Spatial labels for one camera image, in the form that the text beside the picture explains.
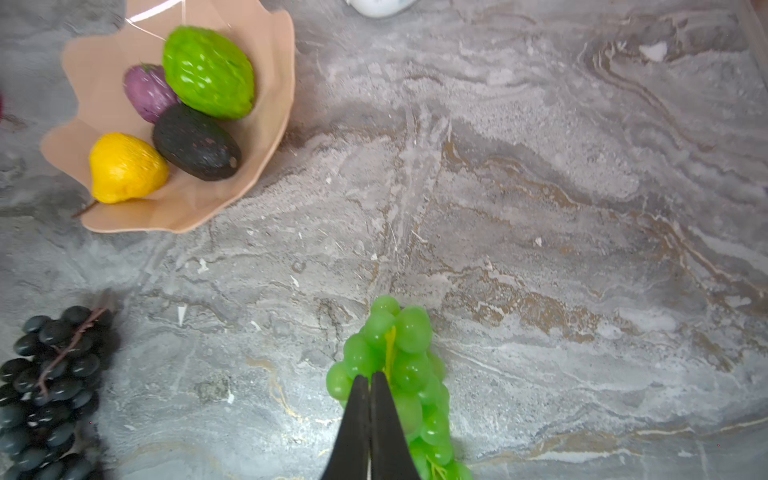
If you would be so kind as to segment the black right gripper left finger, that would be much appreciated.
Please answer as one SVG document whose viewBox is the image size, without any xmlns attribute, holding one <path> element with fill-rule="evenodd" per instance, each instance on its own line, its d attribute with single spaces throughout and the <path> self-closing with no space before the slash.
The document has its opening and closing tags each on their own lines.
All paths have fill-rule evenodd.
<svg viewBox="0 0 768 480">
<path fill-rule="evenodd" d="M 337 438 L 321 480 L 366 480 L 370 445 L 369 381 L 358 375 L 353 381 Z"/>
</svg>

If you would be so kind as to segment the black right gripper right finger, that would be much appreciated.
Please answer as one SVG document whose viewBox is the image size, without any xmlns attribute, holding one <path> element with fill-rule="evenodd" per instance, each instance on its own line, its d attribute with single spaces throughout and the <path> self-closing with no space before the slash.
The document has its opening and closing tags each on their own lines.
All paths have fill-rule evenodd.
<svg viewBox="0 0 768 480">
<path fill-rule="evenodd" d="M 419 480 L 395 402 L 383 372 L 375 372 L 370 388 L 371 478 Z"/>
</svg>

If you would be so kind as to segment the green fake grape bunch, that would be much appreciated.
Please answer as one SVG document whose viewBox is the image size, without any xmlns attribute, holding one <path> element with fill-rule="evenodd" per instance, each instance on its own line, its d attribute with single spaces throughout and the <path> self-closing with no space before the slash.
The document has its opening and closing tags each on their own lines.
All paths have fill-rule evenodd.
<svg viewBox="0 0 768 480">
<path fill-rule="evenodd" d="M 424 308 L 380 296 L 360 331 L 344 343 L 342 360 L 330 367 L 326 389 L 345 411 L 355 378 L 366 377 L 370 389 L 373 374 L 383 372 L 420 479 L 470 479 L 451 442 L 445 365 L 432 340 Z"/>
</svg>

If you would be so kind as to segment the black fake grape bunch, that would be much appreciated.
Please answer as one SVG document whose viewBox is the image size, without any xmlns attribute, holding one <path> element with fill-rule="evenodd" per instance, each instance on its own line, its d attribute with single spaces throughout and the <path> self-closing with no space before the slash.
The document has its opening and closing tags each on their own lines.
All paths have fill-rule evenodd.
<svg viewBox="0 0 768 480">
<path fill-rule="evenodd" d="M 102 373 L 118 337 L 107 308 L 74 305 L 22 326 L 1 364 L 4 479 L 103 479 L 87 426 L 100 406 Z"/>
</svg>

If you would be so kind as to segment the dark fake avocado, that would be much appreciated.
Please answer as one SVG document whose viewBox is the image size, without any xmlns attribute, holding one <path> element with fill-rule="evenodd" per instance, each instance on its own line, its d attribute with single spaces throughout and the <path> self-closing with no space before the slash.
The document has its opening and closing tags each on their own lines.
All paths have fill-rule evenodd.
<svg viewBox="0 0 768 480">
<path fill-rule="evenodd" d="M 169 107 L 154 124 L 152 142 L 169 163 L 203 181 L 234 176 L 242 153 L 217 121 L 184 104 Z"/>
</svg>

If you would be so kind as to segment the yellow fake lemon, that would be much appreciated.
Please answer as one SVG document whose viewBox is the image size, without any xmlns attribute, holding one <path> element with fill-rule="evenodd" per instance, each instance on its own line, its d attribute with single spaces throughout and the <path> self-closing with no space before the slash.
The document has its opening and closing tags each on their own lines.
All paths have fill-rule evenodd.
<svg viewBox="0 0 768 480">
<path fill-rule="evenodd" d="M 93 200 L 73 215 L 78 218 L 97 203 L 116 204 L 145 197 L 166 184 L 167 161 L 149 143 L 132 135 L 101 136 L 89 155 Z"/>
</svg>

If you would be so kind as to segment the green bumpy fake fruit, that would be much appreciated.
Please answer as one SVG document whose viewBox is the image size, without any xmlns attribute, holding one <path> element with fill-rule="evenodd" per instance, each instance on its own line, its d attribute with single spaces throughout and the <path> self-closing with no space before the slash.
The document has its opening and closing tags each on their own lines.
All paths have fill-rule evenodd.
<svg viewBox="0 0 768 480">
<path fill-rule="evenodd" d="M 163 47 L 166 81 L 182 103 L 214 118 L 237 120 L 256 100 L 254 68 L 245 53 L 218 32 L 179 26 Z"/>
</svg>

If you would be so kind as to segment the purple fake fruit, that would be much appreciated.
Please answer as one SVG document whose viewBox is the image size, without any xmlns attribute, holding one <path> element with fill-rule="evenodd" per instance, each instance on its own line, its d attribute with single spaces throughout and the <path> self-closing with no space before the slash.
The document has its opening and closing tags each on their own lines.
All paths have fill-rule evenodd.
<svg viewBox="0 0 768 480">
<path fill-rule="evenodd" d="M 130 67 L 123 76 L 123 89 L 139 116 L 152 124 L 169 107 L 181 103 L 166 81 L 164 68 L 157 64 Z"/>
</svg>

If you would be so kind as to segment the peach scalloped fruit bowl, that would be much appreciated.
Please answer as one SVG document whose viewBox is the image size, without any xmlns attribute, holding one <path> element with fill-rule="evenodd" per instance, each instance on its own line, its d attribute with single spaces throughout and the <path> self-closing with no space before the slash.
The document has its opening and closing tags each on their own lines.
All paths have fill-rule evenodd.
<svg viewBox="0 0 768 480">
<path fill-rule="evenodd" d="M 247 56 L 255 81 L 252 109 L 224 121 L 182 104 L 151 124 L 126 95 L 125 73 L 161 64 L 165 45 L 178 43 L 182 31 L 191 28 L 214 31 Z M 44 136 L 45 159 L 91 187 L 93 146 L 104 135 L 121 133 L 158 148 L 170 168 L 158 190 L 115 204 L 93 202 L 81 213 L 81 224 L 97 233 L 185 233 L 242 198 L 286 131 L 295 98 L 295 47 L 291 15 L 258 1 L 130 1 L 117 33 L 69 41 L 60 59 L 78 110 Z"/>
</svg>

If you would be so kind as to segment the white and blue clock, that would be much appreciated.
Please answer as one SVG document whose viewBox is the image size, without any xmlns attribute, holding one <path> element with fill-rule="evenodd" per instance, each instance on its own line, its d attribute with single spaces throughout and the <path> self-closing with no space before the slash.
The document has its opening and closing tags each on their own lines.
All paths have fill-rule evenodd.
<svg viewBox="0 0 768 480">
<path fill-rule="evenodd" d="M 397 15 L 416 2 L 417 0 L 346 0 L 346 4 L 360 15 L 372 19 Z"/>
</svg>

